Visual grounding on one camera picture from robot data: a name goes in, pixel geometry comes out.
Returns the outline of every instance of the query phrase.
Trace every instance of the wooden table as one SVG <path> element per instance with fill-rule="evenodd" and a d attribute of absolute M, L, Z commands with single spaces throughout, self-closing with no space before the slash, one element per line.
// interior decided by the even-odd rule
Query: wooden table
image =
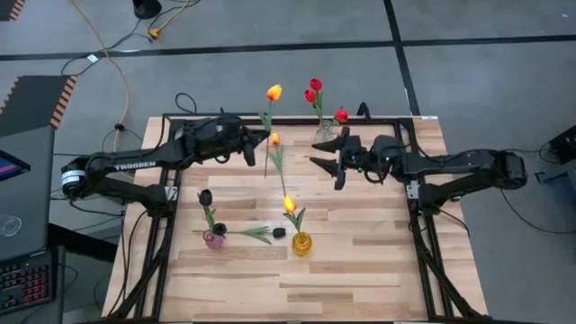
<path fill-rule="evenodd" d="M 158 141 L 160 118 L 150 118 L 144 148 Z M 430 155 L 446 152 L 437 119 L 414 118 L 419 145 Z M 264 179 L 265 145 L 256 149 L 256 166 L 241 155 L 228 164 L 209 161 L 184 171 L 175 236 L 166 275 L 161 320 L 423 320 L 427 318 L 416 252 L 408 231 L 409 215 L 403 185 L 391 177 L 384 185 L 369 184 L 349 171 L 346 186 L 334 191 L 334 179 L 309 161 L 310 156 L 334 158 L 311 148 L 313 126 L 274 126 L 284 148 L 288 194 L 306 207 L 302 230 L 313 238 L 312 252 L 291 251 L 292 224 L 282 215 L 282 186 L 272 163 Z M 379 134 L 393 136 L 390 126 L 352 126 L 370 147 Z M 159 169 L 138 171 L 139 185 L 157 184 Z M 427 178 L 443 183 L 450 175 Z M 226 247 L 209 250 L 202 233 L 207 224 L 196 193 L 210 188 L 215 219 L 229 230 L 268 225 L 285 227 L 287 238 L 268 246 L 253 238 L 229 234 Z M 462 218 L 458 203 L 445 210 Z M 124 233 L 130 233 L 143 207 L 128 208 Z M 445 271 L 464 298 L 479 312 L 486 307 L 473 253 L 461 225 L 435 217 Z M 150 218 L 142 220 L 130 253 L 128 286 L 141 275 Z M 122 245 L 116 255 L 103 309 L 108 314 L 122 286 Z M 441 312 L 437 282 L 436 311 Z M 148 288 L 144 314 L 150 314 L 156 279 Z"/>

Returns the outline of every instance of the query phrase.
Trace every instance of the monitor screen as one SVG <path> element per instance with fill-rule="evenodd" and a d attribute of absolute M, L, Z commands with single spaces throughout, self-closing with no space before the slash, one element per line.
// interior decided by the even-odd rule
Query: monitor screen
<path fill-rule="evenodd" d="M 28 164 L 0 150 L 0 181 L 28 171 L 30 171 Z"/>

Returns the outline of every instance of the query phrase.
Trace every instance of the keyboard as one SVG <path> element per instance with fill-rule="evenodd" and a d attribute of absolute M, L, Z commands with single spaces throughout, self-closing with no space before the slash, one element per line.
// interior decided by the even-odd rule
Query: keyboard
<path fill-rule="evenodd" d="M 0 316 L 53 301 L 57 274 L 56 249 L 0 262 Z"/>

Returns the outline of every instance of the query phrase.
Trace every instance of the concrete floor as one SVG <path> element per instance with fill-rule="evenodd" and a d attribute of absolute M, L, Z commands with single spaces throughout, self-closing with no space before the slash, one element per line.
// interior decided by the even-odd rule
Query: concrete floor
<path fill-rule="evenodd" d="M 127 0 L 78 2 L 106 43 L 117 41 L 136 22 Z M 404 40 L 546 36 L 576 30 L 572 0 L 396 0 L 393 6 Z M 145 33 L 147 25 L 144 22 L 139 32 Z M 176 18 L 153 44 L 134 38 L 120 49 L 391 39 L 380 0 L 203 0 Z M 27 0 L 16 22 L 0 22 L 0 44 L 0 57 L 99 48 L 68 0 Z M 450 152 L 538 149 L 576 120 L 574 42 L 405 51 L 421 113 L 439 116 Z M 0 61 L 0 94 L 7 93 L 19 75 L 58 75 L 64 62 Z M 283 113 L 310 114 L 302 91 L 311 77 L 324 81 L 329 107 L 355 110 L 365 101 L 373 114 L 410 115 L 398 60 L 390 47 L 149 56 L 117 62 L 131 89 L 126 126 L 139 135 L 148 117 L 177 111 L 174 96 L 182 91 L 196 99 L 200 112 L 216 112 L 220 107 L 253 112 L 266 105 L 265 90 L 282 83 Z M 108 62 L 83 74 L 57 132 L 55 151 L 99 150 L 102 138 L 122 115 L 123 96 L 122 81 Z M 130 136 L 121 141 L 121 149 L 138 145 Z M 536 155 L 525 158 L 529 184 L 509 193 L 511 202 L 539 226 L 576 229 L 576 193 L 562 183 L 538 184 L 532 174 L 549 166 Z M 59 167 L 68 160 L 54 158 L 53 187 L 58 186 Z M 106 199 L 84 202 L 84 206 L 108 212 L 121 208 Z M 576 238 L 529 228 L 496 190 L 465 197 L 463 210 L 490 315 L 502 320 L 572 323 Z M 51 206 L 50 220 L 76 229 L 104 219 L 57 202 Z M 109 223 L 88 232 L 105 238 L 117 234 L 118 227 Z M 97 317 L 92 297 L 95 283 L 110 273 L 111 266 L 81 256 L 67 258 L 80 276 L 66 298 L 65 322 L 93 319 Z M 100 300 L 106 285 L 106 280 L 99 285 Z"/>

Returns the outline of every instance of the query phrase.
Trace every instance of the pink vase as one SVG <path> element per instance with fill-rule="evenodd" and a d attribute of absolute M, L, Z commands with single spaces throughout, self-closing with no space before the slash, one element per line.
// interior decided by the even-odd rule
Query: pink vase
<path fill-rule="evenodd" d="M 202 238 L 204 239 L 204 242 L 206 243 L 206 247 L 208 247 L 208 248 L 219 249 L 219 248 L 224 247 L 224 238 L 221 236 L 215 235 L 209 229 L 206 230 L 202 234 Z"/>

